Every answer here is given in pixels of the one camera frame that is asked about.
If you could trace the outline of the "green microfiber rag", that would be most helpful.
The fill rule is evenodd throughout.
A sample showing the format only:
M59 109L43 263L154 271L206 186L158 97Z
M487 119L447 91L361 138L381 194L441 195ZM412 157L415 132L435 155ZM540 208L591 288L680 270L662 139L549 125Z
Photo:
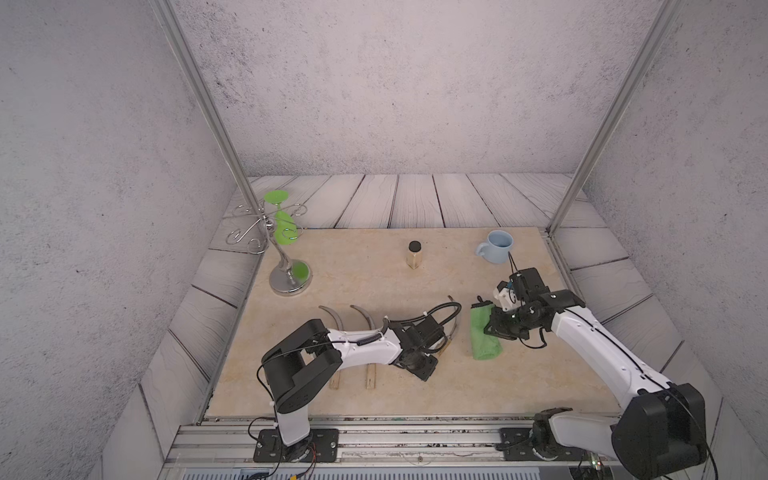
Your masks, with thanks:
M485 333L489 325L494 304L478 296L470 310L470 339L472 356L475 360L486 361L497 358L502 347L497 337Z

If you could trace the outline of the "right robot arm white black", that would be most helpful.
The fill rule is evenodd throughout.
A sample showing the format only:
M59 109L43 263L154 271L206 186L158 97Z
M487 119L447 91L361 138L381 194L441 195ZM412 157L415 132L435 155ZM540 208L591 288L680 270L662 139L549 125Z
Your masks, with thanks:
M493 294L471 307L476 338L525 344L532 332L552 333L600 377L621 409L618 417L569 407L537 413L527 441L534 455L554 461L567 449L580 449L619 461L637 479L664 477L711 459L702 394L631 353L578 295L550 290L535 268L513 273Z

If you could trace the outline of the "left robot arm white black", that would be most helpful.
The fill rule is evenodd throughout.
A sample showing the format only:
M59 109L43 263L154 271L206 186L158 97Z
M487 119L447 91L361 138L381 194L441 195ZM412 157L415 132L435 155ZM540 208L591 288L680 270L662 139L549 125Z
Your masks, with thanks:
M444 326L434 317L390 322L374 330L342 331L311 319L265 353L264 374L285 447L310 437L309 404L340 370L391 365L427 381L447 345Z

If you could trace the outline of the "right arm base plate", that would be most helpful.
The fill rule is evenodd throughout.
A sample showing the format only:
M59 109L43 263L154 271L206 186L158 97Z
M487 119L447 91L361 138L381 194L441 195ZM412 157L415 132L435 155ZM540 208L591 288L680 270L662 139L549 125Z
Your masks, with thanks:
M577 462L587 456L575 447L537 447L531 427L506 427L498 433L500 440L494 448L503 454L505 461Z

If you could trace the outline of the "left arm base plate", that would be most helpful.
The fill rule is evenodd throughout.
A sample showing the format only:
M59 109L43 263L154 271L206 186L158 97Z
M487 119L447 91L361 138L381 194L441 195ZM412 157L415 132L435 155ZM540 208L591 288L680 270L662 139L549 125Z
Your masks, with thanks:
M286 446L277 428L259 432L253 455L255 463L333 463L339 447L338 429L311 429L305 439Z

